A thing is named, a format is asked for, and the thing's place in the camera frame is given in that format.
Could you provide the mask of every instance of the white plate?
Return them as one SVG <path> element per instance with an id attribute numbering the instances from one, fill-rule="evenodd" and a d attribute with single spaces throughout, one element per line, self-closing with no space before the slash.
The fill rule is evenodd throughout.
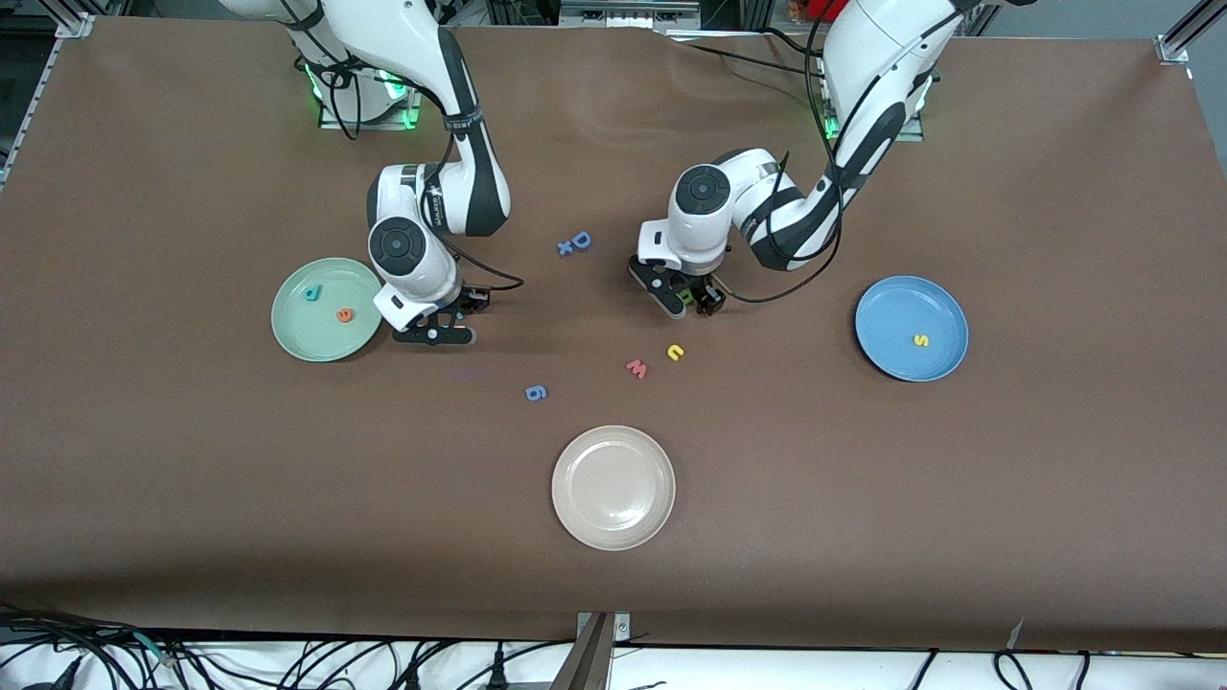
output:
<path id="1" fill-rule="evenodd" d="M 580 433 L 553 468 L 553 510 L 593 549 L 622 551 L 652 539 L 674 510 L 674 467 L 659 443 L 629 426 Z"/>

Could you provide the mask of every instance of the metal bracket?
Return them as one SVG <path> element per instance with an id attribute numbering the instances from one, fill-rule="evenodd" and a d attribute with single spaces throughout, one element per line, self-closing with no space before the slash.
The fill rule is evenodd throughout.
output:
<path id="1" fill-rule="evenodd" d="M 1167 37 L 1163 36 L 1162 33 L 1155 37 L 1155 53 L 1158 54 L 1158 61 L 1163 63 L 1164 65 L 1183 65 L 1188 63 L 1189 52 L 1180 50 L 1179 53 L 1173 55 L 1167 49 L 1167 42 L 1164 41 L 1166 38 Z"/>
<path id="2" fill-rule="evenodd" d="M 1155 50 L 1164 65 L 1183 65 L 1189 61 L 1185 49 L 1205 36 L 1210 27 L 1227 16 L 1227 0 L 1198 0 L 1198 4 L 1167 33 L 1155 39 Z"/>
<path id="3" fill-rule="evenodd" d="M 697 0 L 562 0 L 561 27 L 640 27 L 656 33 L 702 28 Z"/>
<path id="4" fill-rule="evenodd" d="M 55 38 L 85 38 L 90 36 L 90 32 L 93 29 L 93 15 L 81 12 L 77 17 L 80 21 L 75 25 L 61 23 L 55 29 Z"/>
<path id="5" fill-rule="evenodd" d="M 583 635 L 584 624 L 588 622 L 593 614 L 579 614 L 579 622 L 575 625 L 575 635 Z M 615 611 L 614 613 L 614 641 L 626 642 L 631 638 L 631 611 Z"/>
<path id="6" fill-rule="evenodd" d="M 371 120 L 368 123 L 362 123 L 362 129 L 371 131 L 405 131 L 417 128 L 417 117 L 422 109 L 422 95 L 411 88 L 409 93 L 399 103 L 393 104 L 379 119 Z M 346 129 L 353 131 L 357 128 L 356 123 L 345 123 Z M 341 129 L 341 123 L 337 122 L 336 115 L 331 113 L 323 104 L 319 109 L 319 128 L 320 129 Z"/>

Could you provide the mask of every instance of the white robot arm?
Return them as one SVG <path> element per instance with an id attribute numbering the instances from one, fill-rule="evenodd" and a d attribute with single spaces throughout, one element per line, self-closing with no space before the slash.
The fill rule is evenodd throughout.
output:
<path id="1" fill-rule="evenodd" d="M 218 1 L 236 15 L 283 25 L 319 87 L 321 106 L 337 120 L 369 123 L 383 117 L 404 98 L 379 81 L 374 68 L 337 68 L 337 60 L 344 61 L 348 53 L 333 33 L 318 1 L 285 0 L 285 5 L 281 0 Z"/>
<path id="2" fill-rule="evenodd" d="M 481 311 L 490 290 L 464 286 L 440 237 L 493 235 L 512 211 L 512 196 L 460 45 L 423 0 L 323 0 L 323 7 L 350 53 L 438 106 L 452 135 L 448 151 L 454 145 L 460 155 L 455 162 L 389 166 L 371 185 L 368 248 L 385 281 L 375 306 L 398 340 L 470 344 L 471 329 L 440 323 L 439 316 Z"/>
<path id="3" fill-rule="evenodd" d="M 631 274 L 670 317 L 682 318 L 688 301 L 704 314 L 723 306 L 723 292 L 708 279 L 724 258 L 730 226 L 769 269 L 795 270 L 822 253 L 842 207 L 923 104 L 934 64 L 962 12 L 978 4 L 849 2 L 823 47 L 826 85 L 842 124 L 834 166 L 828 163 L 807 196 L 763 149 L 733 151 L 687 169 L 674 187 L 669 217 L 640 227 Z"/>

